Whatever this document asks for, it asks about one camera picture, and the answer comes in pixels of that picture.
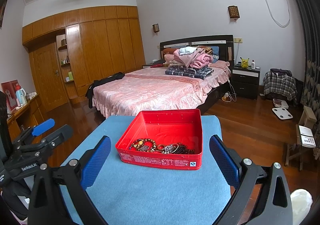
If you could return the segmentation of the wooden side cabinet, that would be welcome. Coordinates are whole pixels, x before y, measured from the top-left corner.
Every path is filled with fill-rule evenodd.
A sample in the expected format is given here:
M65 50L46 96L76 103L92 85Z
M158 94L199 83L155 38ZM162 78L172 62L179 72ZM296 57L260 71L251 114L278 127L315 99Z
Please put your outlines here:
M42 100L39 95L36 95L28 101L27 105L19 110L13 110L12 115L8 118L7 124L11 141L14 141L23 130L39 125L47 119L47 112Z

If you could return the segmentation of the blue table cloth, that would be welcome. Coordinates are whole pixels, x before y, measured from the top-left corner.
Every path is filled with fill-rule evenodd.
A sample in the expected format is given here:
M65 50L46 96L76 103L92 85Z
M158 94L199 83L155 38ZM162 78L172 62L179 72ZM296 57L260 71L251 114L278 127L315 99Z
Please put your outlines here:
M108 224L212 224L231 189L209 149L221 134L217 117L203 116L202 165L196 171L127 164L111 148L87 194Z

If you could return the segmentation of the black garment on bed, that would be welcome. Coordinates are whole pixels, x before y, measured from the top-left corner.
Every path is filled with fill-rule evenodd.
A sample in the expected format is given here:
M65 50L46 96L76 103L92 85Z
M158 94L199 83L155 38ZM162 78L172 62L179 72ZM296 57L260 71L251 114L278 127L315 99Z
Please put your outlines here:
M118 73L115 73L107 78L100 79L100 80L94 80L94 82L88 87L88 90L85 94L85 97L88 98L88 107L90 109L93 107L92 99L93 99L93 95L94 95L93 90L95 87L98 87L98 86L101 86L101 85L104 85L106 83L110 83L110 82L113 82L116 80L121 80L124 76L125 76L124 73L118 72Z

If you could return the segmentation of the red metal tin box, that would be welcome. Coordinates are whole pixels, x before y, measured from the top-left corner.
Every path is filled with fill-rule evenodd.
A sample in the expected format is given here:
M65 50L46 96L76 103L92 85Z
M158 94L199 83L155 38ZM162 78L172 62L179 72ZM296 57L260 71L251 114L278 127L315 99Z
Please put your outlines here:
M177 151L162 153L170 144L178 144ZM125 163L198 170L203 153L200 110L141 111L116 143L116 149Z

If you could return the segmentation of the bed with pink cover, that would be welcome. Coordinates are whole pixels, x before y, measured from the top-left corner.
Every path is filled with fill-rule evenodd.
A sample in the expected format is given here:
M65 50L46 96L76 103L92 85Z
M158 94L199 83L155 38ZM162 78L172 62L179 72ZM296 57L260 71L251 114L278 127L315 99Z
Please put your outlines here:
M147 67L125 74L116 80L95 87L93 107L108 118L112 115L136 116L144 110L195 109L205 113L219 101L227 89L233 64L233 35L180 38L160 43L167 47L190 45L218 46L219 59L210 66L214 72L204 80L166 75L166 67Z

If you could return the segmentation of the white bathroom scale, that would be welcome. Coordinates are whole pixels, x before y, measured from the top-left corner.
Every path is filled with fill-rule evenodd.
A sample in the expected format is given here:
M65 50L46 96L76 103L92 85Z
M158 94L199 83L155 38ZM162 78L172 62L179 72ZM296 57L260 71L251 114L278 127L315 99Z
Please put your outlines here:
M283 108L283 107L275 107L275 108L272 108L272 112L274 112L274 114L280 119L280 120L289 120L289 119L292 119L293 116L292 114L286 109L286 108Z

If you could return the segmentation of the wooden wardrobe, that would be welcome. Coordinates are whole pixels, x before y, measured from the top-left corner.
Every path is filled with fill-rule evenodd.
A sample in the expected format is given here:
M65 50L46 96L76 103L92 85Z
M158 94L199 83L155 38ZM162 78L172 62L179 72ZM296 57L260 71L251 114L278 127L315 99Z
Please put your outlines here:
M22 44L47 111L80 102L95 80L145 64L135 6L88 7L37 20L22 28Z

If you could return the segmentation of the dark bedside table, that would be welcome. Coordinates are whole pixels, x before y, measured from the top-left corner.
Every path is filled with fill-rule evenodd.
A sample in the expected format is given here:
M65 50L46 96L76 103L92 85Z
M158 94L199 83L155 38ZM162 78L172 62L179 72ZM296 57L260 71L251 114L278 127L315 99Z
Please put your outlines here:
M258 98L260 83L260 68L242 68L236 64L232 69L231 84L237 96L254 99Z

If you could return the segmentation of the small wooden stool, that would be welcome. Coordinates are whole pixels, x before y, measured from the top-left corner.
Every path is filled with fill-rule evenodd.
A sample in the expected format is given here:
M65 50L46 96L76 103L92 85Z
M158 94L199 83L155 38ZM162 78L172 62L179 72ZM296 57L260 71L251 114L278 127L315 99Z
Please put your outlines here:
M302 125L305 127L309 127L311 130L313 130L313 127L316 122L317 122L317 119L315 117L315 114L314 114L312 108L310 108L308 106L304 106L303 114L300 118L300 121L298 124L296 124L297 142L295 144L286 144L285 166L289 166L289 161L291 161L295 158L298 158L299 171L301 171L303 169L304 154L314 148L306 148L301 145L298 126Z

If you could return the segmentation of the plaid cloth on chair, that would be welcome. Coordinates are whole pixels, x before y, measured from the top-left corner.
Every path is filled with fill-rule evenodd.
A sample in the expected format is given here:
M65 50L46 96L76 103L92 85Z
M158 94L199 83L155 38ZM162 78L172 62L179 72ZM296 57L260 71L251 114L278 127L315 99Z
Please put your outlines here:
M263 78L264 95L280 95L287 101L297 102L296 80L290 70L270 69Z

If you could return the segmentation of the yellow pikachu toy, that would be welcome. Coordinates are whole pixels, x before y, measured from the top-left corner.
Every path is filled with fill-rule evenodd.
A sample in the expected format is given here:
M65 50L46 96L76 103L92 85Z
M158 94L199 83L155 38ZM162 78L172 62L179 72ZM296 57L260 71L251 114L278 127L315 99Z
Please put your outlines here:
M241 60L241 67L243 69L247 69L249 67L249 58L243 59L242 57L240 58Z

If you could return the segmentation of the pile of folded clothes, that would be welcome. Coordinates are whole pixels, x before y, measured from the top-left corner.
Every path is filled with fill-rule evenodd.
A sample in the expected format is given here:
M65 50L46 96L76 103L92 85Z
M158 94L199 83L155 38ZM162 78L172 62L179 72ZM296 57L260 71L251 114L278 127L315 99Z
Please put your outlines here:
M163 50L166 75L204 80L214 70L210 66L219 59L218 46L167 47Z

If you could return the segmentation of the patterned dark curtain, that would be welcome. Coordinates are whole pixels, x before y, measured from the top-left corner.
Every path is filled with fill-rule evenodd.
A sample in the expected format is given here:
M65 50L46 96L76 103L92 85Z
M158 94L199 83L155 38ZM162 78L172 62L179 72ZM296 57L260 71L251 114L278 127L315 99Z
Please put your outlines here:
M319 159L319 0L296 0L303 25L305 44L305 77L302 104L310 107L317 119L316 148Z

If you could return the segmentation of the left wall lamp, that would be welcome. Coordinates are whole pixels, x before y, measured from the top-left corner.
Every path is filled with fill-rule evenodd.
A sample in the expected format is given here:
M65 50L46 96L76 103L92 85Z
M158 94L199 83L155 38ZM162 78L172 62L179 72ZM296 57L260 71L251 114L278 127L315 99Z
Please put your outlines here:
M159 32L159 25L158 24L153 24L152 25L152 29L154 33L158 33Z

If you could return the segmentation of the wall lamp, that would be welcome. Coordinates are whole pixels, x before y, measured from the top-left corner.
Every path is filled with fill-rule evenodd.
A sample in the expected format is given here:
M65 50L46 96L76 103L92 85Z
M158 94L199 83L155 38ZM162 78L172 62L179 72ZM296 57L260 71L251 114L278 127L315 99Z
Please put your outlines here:
M159 25L158 24L153 24L152 25L152 29L154 33L158 33L159 32Z
M240 18L239 9L235 5L228 6L228 13L231 19L237 20Z

